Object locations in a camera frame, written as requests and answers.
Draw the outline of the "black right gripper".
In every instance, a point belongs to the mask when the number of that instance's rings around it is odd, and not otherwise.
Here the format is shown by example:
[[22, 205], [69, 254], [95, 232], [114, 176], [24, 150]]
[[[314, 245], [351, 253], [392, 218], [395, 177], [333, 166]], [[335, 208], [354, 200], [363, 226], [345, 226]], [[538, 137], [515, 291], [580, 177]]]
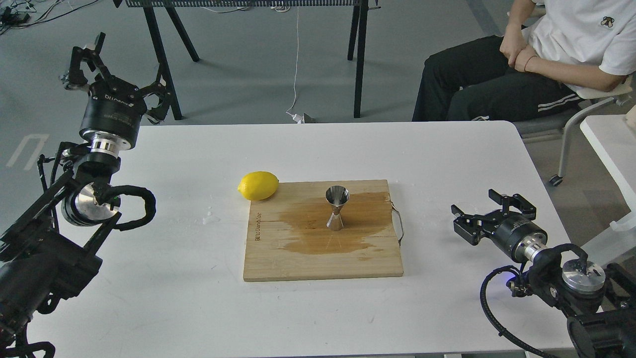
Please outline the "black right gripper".
[[[493, 189], [488, 191], [488, 197], [501, 209], [481, 215], [466, 214], [458, 206], [451, 206], [455, 233], [472, 246], [482, 238], [491, 238], [496, 247], [519, 264], [533, 261], [536, 254], [547, 249], [547, 232], [531, 221], [536, 219], [537, 211], [531, 202], [518, 193], [503, 195]], [[501, 224], [500, 215], [508, 217]]]

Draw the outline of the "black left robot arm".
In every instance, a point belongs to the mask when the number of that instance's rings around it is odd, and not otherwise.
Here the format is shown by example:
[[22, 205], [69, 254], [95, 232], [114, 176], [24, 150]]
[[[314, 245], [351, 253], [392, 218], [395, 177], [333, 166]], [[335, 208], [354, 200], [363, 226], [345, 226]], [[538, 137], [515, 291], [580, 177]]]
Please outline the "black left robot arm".
[[98, 274], [97, 251], [113, 230], [145, 226], [156, 199], [141, 186], [110, 184], [120, 152], [133, 149], [141, 120], [159, 124], [173, 94], [161, 72], [139, 88], [112, 75], [100, 58], [105, 34], [91, 47], [74, 47], [62, 76], [68, 90], [85, 90], [82, 143], [62, 141], [53, 157], [39, 156], [42, 195], [1, 236], [1, 356], [55, 355], [50, 342], [30, 343], [34, 313], [50, 314], [77, 297]]

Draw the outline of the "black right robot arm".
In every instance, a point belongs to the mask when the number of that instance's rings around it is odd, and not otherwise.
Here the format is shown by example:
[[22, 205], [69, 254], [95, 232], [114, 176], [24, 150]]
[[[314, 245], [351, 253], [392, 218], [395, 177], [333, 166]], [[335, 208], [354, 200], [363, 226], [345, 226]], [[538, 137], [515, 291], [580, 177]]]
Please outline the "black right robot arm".
[[489, 238], [520, 267], [496, 268], [479, 291], [480, 304], [500, 336], [537, 356], [550, 354], [523, 342], [496, 319], [488, 303], [487, 285], [509, 272], [507, 287], [513, 297], [536, 295], [566, 317], [566, 329], [580, 358], [633, 358], [636, 355], [635, 278], [616, 263], [602, 267], [573, 243], [552, 248], [548, 235], [535, 224], [536, 207], [518, 193], [502, 195], [491, 189], [500, 209], [467, 214], [452, 205], [455, 233], [475, 246]]

